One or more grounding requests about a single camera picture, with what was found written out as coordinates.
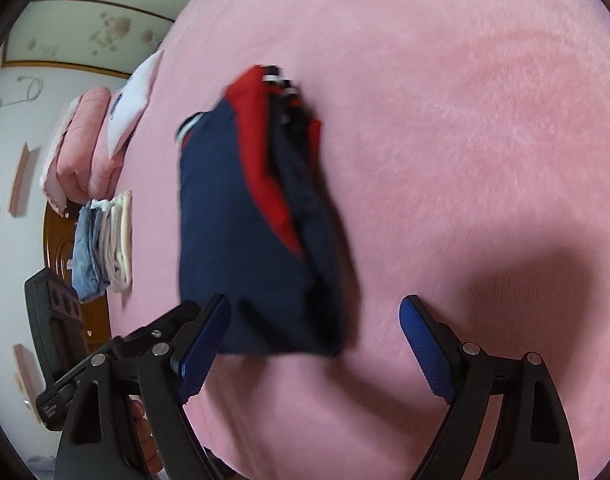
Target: pillow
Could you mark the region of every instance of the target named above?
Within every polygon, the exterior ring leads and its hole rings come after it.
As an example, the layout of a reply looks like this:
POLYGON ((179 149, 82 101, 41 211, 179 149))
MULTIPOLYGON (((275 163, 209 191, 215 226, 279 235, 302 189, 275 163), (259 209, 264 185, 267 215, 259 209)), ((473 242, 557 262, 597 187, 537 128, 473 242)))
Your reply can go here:
MULTIPOLYGON (((116 92, 110 102, 109 110, 112 109, 115 102, 120 98, 120 91, 116 92)), ((116 191, 116 184, 122 164, 125 159, 127 145, 125 144, 118 153, 113 157, 107 152, 107 127, 109 124, 109 113, 105 116, 102 122, 101 133, 96 142, 94 156, 92 157, 92 170, 89 175, 89 197, 96 200, 111 199, 116 191)))
POLYGON ((107 151, 110 157, 120 151, 147 108, 162 54, 159 51, 141 63, 110 108, 107 127, 107 151))
POLYGON ((89 200, 89 174, 102 120, 112 97, 105 86, 95 86, 80 97, 80 104, 63 140, 56 162, 56 176, 72 202, 89 200))
POLYGON ((81 96, 78 96, 70 102, 69 106, 67 106, 67 109, 56 123, 56 132, 51 138, 50 148, 45 156, 45 163, 43 164, 42 173, 40 174, 40 189, 45 197, 47 197, 47 202, 49 202, 51 208, 60 216, 65 214, 67 197, 56 177, 56 161, 60 155, 65 133, 80 104, 80 97, 81 96))

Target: white pillow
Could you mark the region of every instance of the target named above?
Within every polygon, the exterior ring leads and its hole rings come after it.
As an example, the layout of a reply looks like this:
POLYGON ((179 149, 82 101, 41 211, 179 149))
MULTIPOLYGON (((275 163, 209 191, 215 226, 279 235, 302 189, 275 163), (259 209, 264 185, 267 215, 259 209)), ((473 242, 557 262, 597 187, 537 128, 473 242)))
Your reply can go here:
POLYGON ((158 74, 163 51, 149 56, 134 71, 109 110, 107 124, 107 151, 110 158, 120 152, 136 129, 141 115, 149 103, 149 95, 158 74))
POLYGON ((50 203, 51 208, 60 216, 65 214, 67 196, 56 176, 56 162, 58 161, 60 148, 63 145, 67 129, 78 110, 81 97, 82 96, 78 96, 70 102, 69 106, 56 123, 56 131, 51 139, 50 148, 45 156, 42 173, 40 174, 40 189, 45 197, 47 197, 47 202, 50 203))

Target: cream folded garment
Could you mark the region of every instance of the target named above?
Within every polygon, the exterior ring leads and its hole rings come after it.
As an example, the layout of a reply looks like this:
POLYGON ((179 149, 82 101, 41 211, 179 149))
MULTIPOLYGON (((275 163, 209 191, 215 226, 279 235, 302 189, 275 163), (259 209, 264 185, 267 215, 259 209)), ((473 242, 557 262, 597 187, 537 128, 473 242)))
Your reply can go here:
POLYGON ((98 238, 98 264, 110 290, 123 292, 131 286, 131 191, 112 200, 92 200, 102 210, 98 238))

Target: bed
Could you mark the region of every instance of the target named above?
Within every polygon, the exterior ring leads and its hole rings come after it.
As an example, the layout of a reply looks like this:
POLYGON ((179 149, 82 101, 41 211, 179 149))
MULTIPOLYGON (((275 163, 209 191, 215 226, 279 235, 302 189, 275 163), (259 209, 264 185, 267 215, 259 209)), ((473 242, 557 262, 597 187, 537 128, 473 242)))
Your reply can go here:
POLYGON ((201 443, 252 480, 409 478, 446 412, 398 326, 401 298, 419 294, 462 340, 544 357, 581 478, 598 476, 610 460, 600 0, 192 0, 161 48, 118 181, 133 192, 133 289, 108 294, 112 334, 178 304, 174 133, 253 64, 283 67, 322 119, 349 249, 345 350, 218 357, 186 406, 201 443))

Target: white wall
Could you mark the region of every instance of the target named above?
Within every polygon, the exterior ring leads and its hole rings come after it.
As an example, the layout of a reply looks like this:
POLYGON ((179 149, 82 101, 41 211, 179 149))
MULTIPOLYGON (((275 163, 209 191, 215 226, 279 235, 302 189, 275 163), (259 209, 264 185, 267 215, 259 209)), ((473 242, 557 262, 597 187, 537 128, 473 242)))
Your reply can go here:
POLYGON ((18 76, 41 78, 41 96, 34 102, 0 109, 0 424, 23 459, 33 455, 55 456, 59 433, 45 429, 25 407, 14 374, 12 346, 20 343, 34 352, 24 301, 24 282, 44 267, 42 226, 46 200, 38 188, 42 161, 51 133, 64 107, 93 85, 113 90, 125 81, 75 70, 58 68, 1 68, 0 99, 3 103, 22 100, 29 81, 18 76), (22 144, 39 150, 30 182, 24 214, 12 218, 6 211, 9 190, 22 144))

